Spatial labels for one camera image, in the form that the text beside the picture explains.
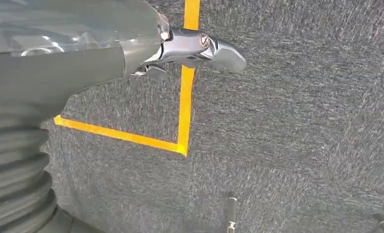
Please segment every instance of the robotic arm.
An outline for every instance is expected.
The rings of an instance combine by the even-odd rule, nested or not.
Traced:
[[[0,0],[0,233],[100,233],[56,205],[41,122],[80,90],[162,64],[240,72],[229,42],[172,28],[137,0]]]

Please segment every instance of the gray carpet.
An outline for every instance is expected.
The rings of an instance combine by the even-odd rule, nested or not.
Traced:
[[[173,25],[183,0],[150,0]],[[201,67],[189,157],[45,126],[62,207],[111,233],[369,233],[384,213],[384,0],[201,0],[200,28],[239,44],[242,74]],[[73,96],[77,119],[177,138],[179,66]]]

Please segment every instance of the screw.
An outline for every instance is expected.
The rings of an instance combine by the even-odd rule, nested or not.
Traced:
[[[200,34],[200,44],[206,48],[209,46],[209,36],[204,34],[204,33],[201,33]]]

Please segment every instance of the yellow tape line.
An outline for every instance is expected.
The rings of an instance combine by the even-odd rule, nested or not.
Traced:
[[[200,0],[184,1],[184,28],[199,28]],[[178,151],[187,157],[189,146],[190,113],[192,108],[192,87],[195,69],[182,66],[182,84],[180,89]]]
[[[166,141],[162,141],[162,140],[154,139],[150,137],[144,137],[144,136],[136,135],[133,133],[126,133],[118,130],[112,130],[112,129],[108,129],[108,128],[104,128],[96,125],[78,122],[75,120],[64,119],[61,116],[55,117],[54,123],[56,125],[61,125],[68,128],[74,128],[76,130],[81,130],[89,133],[96,133],[103,136],[108,136],[116,139],[136,142],[136,143],[147,145],[147,146],[152,146],[152,147],[161,148],[161,149],[165,149],[173,152],[178,152],[177,150],[178,145],[176,143],[166,142]]]
[[[199,28],[200,0],[185,0],[184,3],[184,28],[197,30]],[[179,106],[179,128],[178,142],[172,143],[155,138],[145,137],[133,133],[108,129],[101,126],[91,125],[75,120],[64,119],[60,115],[54,118],[56,125],[73,128],[89,133],[96,133],[107,137],[126,140],[168,151],[178,152],[187,157],[190,113],[192,105],[192,87],[195,69],[182,66],[180,106]]]

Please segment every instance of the gray arm cover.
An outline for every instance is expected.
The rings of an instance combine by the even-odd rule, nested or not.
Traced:
[[[137,0],[0,0],[0,233],[99,233],[56,205],[41,122],[73,93],[127,77],[160,48]]]

